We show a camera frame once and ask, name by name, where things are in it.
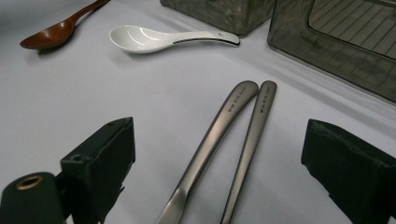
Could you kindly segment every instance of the brown spoon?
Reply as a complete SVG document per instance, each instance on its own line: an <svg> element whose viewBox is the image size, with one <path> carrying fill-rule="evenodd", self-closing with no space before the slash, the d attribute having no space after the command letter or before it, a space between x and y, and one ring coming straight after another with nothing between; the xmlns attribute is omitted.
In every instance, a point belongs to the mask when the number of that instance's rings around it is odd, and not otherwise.
<svg viewBox="0 0 396 224"><path fill-rule="evenodd" d="M25 49L51 49L61 45L73 34L74 28L79 18L87 12L95 10L110 0L97 0L96 2L82 8L71 17L61 21L35 35L31 35L22 40L20 45Z"/></svg>

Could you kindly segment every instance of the white table surface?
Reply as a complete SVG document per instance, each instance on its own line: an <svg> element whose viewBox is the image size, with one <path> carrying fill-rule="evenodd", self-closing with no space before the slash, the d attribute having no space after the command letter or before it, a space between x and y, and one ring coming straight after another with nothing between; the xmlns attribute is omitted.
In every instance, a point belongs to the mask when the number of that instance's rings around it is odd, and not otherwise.
<svg viewBox="0 0 396 224"><path fill-rule="evenodd" d="M219 107L244 80L270 79L278 89L234 223L350 223L301 165L309 119L338 125L396 157L396 106L269 49L269 22L239 48L196 42L134 55L110 42L113 27L216 28L157 0L112 0L82 19L60 49L19 46L91 2L0 2L0 189L33 172L58 174L60 159L102 125L132 116L136 163L106 223L155 223ZM181 223L219 223L252 107L222 142Z"/></svg>

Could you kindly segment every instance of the round hole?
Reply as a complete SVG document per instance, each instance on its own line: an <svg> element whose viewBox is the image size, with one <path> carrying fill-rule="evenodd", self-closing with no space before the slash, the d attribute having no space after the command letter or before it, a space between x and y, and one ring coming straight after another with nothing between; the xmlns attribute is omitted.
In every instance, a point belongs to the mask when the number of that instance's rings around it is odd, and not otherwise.
<svg viewBox="0 0 396 224"><path fill-rule="evenodd" d="M34 175L23 179L17 185L18 190L26 190L34 188L35 186L39 185L43 181L43 176L41 175Z"/></svg>

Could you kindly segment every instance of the soup spoon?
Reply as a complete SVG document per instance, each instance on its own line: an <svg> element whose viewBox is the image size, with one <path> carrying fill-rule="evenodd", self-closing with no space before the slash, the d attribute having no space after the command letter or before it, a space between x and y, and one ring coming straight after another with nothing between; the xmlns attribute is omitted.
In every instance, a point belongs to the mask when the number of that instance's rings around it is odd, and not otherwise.
<svg viewBox="0 0 396 224"><path fill-rule="evenodd" d="M239 37L222 31L161 33L144 27L122 25L109 33L110 40L119 48L132 53L151 53L188 41L219 41L238 47Z"/></svg>
<svg viewBox="0 0 396 224"><path fill-rule="evenodd" d="M31 35L22 40L20 45L25 49L51 49L66 41L75 29L76 23L86 13L102 7L110 0L97 0L96 2L82 8L71 17L51 27Z"/></svg>

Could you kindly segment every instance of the plastic container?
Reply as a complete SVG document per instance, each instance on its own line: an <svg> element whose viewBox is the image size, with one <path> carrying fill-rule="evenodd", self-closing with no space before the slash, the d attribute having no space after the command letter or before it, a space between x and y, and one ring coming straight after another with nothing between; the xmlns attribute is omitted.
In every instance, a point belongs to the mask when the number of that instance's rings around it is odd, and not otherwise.
<svg viewBox="0 0 396 224"><path fill-rule="evenodd" d="M275 0L161 0L170 7L235 35L247 35L272 16Z"/></svg>
<svg viewBox="0 0 396 224"><path fill-rule="evenodd" d="M396 103L395 0L276 0L267 42Z"/></svg>

